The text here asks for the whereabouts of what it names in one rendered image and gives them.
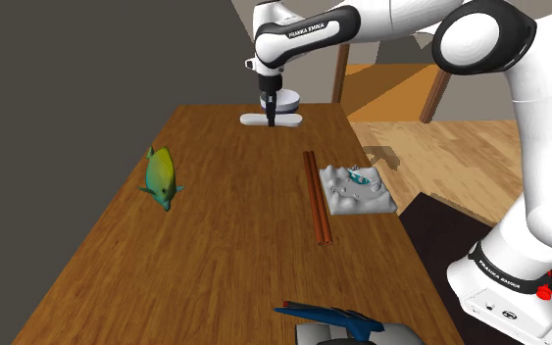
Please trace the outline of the white bowl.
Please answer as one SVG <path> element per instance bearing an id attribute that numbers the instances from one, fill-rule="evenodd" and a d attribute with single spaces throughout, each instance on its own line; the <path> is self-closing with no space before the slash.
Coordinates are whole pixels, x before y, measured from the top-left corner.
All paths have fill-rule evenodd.
<path id="1" fill-rule="evenodd" d="M 300 104 L 300 95 L 291 89 L 281 89 L 276 92 L 276 114 L 294 114 Z"/>

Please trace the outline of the white flat oblong dish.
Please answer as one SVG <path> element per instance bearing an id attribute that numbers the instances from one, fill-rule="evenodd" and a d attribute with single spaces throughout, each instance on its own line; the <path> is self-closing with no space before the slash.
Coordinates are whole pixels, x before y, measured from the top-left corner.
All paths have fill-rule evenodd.
<path id="1" fill-rule="evenodd" d="M 268 117 L 265 114 L 248 113 L 243 114 L 239 118 L 240 122 L 245 125 L 264 125 L 269 126 Z M 274 126 L 298 126 L 303 122 L 303 117 L 299 114 L 276 114 Z"/>

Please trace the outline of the orange table with brown legs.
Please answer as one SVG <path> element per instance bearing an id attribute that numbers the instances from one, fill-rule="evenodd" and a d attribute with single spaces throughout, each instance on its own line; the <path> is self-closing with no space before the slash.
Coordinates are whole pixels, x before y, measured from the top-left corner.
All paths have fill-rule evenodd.
<path id="1" fill-rule="evenodd" d="M 451 74 L 412 37 L 338 48 L 331 101 L 352 122 L 429 123 Z"/>

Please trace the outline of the brown stick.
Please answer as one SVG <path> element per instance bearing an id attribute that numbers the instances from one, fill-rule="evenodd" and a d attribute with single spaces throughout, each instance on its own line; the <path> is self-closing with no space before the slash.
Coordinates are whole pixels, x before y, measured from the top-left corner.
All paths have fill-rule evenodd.
<path id="1" fill-rule="evenodd" d="M 321 222 L 321 230 L 322 230 L 322 237 L 323 237 L 321 244 L 323 246 L 329 246 L 332 244 L 332 237 L 331 237 L 328 217 L 326 214 L 326 205 L 325 205 L 324 195 L 322 191 L 322 183 L 320 180 L 316 157 L 313 151 L 309 151 L 308 155 L 310 160 L 310 168 L 311 168 L 313 180 L 314 180 L 314 189 L 315 189 L 315 194 L 316 194 L 316 199 L 318 204 L 318 212 L 319 212 L 320 222 Z"/>
<path id="2" fill-rule="evenodd" d="M 325 245 L 324 232 L 322 228 L 320 210 L 319 210 L 317 194 L 316 194 L 316 189 L 314 184 L 314 175 L 312 173 L 310 156 L 308 151 L 303 152 L 303 159 L 304 159 L 304 166 L 305 166 L 305 172 L 306 172 L 307 183 L 308 183 L 309 198 L 311 203 L 316 240 L 319 246 L 324 246 Z"/>

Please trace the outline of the green yellow fish figure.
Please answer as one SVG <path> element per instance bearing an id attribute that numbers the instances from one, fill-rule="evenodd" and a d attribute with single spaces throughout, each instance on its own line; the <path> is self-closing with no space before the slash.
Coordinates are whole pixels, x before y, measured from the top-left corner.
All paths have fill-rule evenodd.
<path id="1" fill-rule="evenodd" d="M 145 186 L 138 189 L 150 194 L 166 212 L 171 209 L 171 202 L 184 186 L 176 184 L 176 170 L 167 147 L 154 150 L 150 147 L 146 159 L 148 165 L 145 172 Z"/>

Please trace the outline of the grey relief slab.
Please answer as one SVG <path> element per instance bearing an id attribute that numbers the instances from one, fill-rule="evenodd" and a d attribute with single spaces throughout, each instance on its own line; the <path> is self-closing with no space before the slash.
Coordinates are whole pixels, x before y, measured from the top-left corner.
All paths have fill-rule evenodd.
<path id="1" fill-rule="evenodd" d="M 397 205 L 375 167 L 333 165 L 320 169 L 320 178 L 332 215 L 395 213 Z"/>

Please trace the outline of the brown wooden table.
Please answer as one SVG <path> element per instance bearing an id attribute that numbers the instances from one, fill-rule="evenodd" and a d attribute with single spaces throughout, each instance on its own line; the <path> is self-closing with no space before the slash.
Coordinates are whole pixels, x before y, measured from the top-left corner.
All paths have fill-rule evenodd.
<path id="1" fill-rule="evenodd" d="M 394 214 L 335 216 L 317 243 L 303 161 L 363 166 L 341 108 L 297 127 L 246 126 L 244 105 L 181 106 L 154 140 L 182 189 L 164 211 L 138 164 L 13 345 L 294 345 L 284 301 L 410 325 L 463 345 Z"/>

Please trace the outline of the dark robot stand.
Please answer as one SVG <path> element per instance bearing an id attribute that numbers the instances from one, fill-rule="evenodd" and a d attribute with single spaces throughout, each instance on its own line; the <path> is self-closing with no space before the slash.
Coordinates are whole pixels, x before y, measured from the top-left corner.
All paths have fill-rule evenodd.
<path id="1" fill-rule="evenodd" d="M 473 244 L 489 232 L 491 226 L 424 193 L 418 194 L 401 213 L 400 221 L 464 345 L 522 345 L 466 314 L 447 282 L 447 267 L 467 254 Z"/>

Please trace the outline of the blue pronged tool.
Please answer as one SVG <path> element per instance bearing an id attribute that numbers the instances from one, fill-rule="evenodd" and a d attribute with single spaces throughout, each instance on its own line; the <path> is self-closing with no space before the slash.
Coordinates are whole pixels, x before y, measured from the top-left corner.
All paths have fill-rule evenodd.
<path id="1" fill-rule="evenodd" d="M 274 308 L 274 311 L 301 319 L 344 327 L 358 341 L 369 341 L 373 332 L 385 331 L 381 322 L 351 310 L 284 301 L 283 306 Z"/>

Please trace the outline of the grey rounded object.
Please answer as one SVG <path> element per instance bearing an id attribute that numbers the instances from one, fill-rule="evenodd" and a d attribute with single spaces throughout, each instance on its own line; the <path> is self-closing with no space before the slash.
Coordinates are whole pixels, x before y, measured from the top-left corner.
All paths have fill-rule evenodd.
<path id="1" fill-rule="evenodd" d="M 295 345 L 426 345 L 408 325 L 384 323 L 384 331 L 372 331 L 367 341 L 354 338 L 343 326 L 326 323 L 295 325 Z"/>

